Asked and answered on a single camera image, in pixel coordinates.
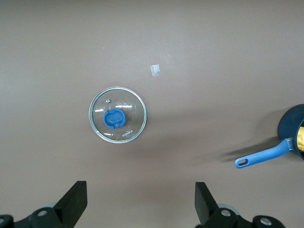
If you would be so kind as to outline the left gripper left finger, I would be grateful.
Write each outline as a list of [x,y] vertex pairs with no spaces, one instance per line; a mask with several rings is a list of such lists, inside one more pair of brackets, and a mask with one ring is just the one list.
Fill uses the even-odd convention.
[[87,183],[77,181],[53,206],[37,209],[20,221],[0,216],[2,228],[73,228],[87,207]]

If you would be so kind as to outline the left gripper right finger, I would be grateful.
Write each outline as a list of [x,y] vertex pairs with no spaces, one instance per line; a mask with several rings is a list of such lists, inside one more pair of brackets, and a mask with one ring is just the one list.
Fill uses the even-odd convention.
[[195,209],[200,221],[198,228],[283,228],[274,217],[258,215],[247,221],[227,207],[219,207],[206,183],[195,183]]

